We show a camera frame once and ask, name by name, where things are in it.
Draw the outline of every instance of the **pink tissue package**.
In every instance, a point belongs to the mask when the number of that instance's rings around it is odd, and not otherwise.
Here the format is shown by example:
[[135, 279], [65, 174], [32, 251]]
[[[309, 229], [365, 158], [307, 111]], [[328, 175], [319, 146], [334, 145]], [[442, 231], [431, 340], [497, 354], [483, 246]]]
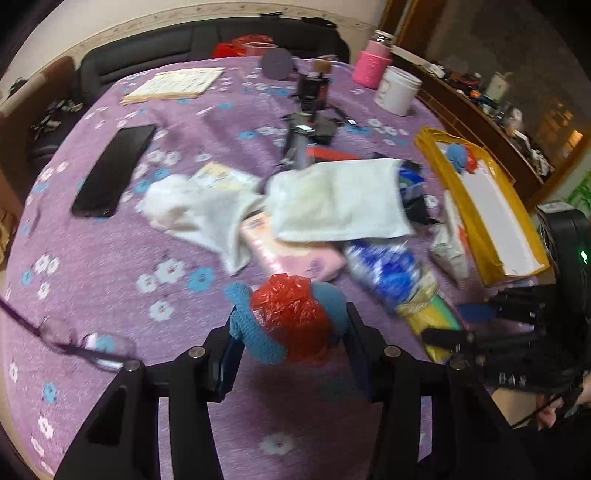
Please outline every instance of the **pink tissue package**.
[[241, 229], [242, 237], [269, 275], [287, 273], [327, 281], [345, 266], [345, 258], [330, 244], [297, 244], [275, 239], [268, 213], [247, 218]]

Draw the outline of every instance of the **white plastic bucket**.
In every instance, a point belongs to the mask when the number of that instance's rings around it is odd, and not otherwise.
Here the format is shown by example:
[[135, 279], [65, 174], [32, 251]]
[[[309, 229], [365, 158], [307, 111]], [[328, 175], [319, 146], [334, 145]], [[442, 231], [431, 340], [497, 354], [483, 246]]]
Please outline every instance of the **white plastic bucket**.
[[379, 84], [374, 101], [394, 115], [405, 116], [422, 81], [397, 67], [388, 67]]

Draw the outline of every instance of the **screw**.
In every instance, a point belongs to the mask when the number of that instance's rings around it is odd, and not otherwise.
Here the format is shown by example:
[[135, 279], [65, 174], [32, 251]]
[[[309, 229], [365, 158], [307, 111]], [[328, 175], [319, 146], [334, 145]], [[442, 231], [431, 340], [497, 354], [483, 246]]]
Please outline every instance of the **screw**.
[[454, 370], [464, 370], [468, 364], [463, 358], [452, 358], [449, 361], [449, 366], [452, 367]]
[[202, 346], [194, 346], [189, 350], [189, 356], [191, 358], [201, 358], [203, 355], [205, 355], [205, 348]]
[[402, 354], [402, 352], [400, 351], [400, 348], [398, 348], [397, 346], [394, 346], [394, 345], [388, 345], [384, 349], [384, 355], [388, 356], [390, 358], [396, 358], [396, 357], [400, 356], [401, 354]]
[[128, 372], [135, 372], [140, 366], [141, 366], [141, 363], [139, 360], [128, 360], [123, 364], [123, 367]]

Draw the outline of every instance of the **black leather sofa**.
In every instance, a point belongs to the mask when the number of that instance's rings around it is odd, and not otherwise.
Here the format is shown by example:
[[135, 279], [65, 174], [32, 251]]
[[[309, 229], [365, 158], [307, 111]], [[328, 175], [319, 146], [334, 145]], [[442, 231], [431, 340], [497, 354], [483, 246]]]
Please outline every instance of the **black leather sofa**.
[[83, 58], [72, 95], [85, 108], [60, 114], [60, 127], [31, 144], [28, 161], [32, 171], [38, 174], [47, 165], [76, 122], [117, 80], [171, 63], [212, 58], [219, 43], [247, 34], [268, 35], [297, 57], [333, 54], [349, 62], [349, 47], [336, 26], [322, 18], [219, 18], [172, 25], [114, 41], [91, 50]]

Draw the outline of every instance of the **black smartphone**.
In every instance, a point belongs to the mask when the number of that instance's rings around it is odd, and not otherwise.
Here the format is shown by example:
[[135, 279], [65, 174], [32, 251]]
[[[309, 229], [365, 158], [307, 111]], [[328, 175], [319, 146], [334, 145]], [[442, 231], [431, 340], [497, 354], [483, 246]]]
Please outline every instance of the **black smartphone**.
[[156, 125], [119, 130], [86, 177], [72, 205], [72, 215], [98, 218], [113, 216], [155, 132]]

